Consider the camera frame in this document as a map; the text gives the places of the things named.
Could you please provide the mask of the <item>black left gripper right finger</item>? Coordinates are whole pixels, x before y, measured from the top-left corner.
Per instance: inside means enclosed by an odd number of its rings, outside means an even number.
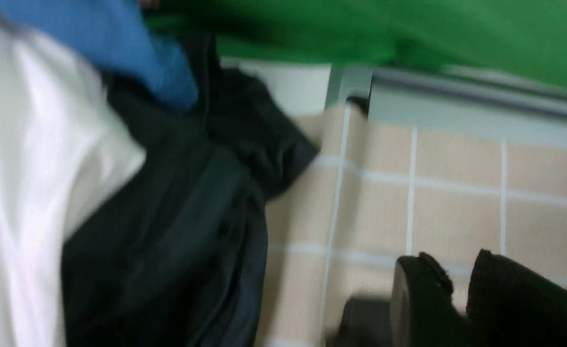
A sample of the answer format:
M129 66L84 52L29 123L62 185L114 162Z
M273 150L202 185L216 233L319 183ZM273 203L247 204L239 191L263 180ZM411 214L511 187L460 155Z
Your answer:
M488 250L476 257L466 314L487 347L567 347L567 290Z

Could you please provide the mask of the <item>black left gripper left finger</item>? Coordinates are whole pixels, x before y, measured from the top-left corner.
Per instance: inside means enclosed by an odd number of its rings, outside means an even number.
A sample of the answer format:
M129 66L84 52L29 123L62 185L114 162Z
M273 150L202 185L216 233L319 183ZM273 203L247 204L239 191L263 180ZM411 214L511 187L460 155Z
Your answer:
M390 300L394 347L475 347L476 339L453 305L454 285L431 255L396 260Z

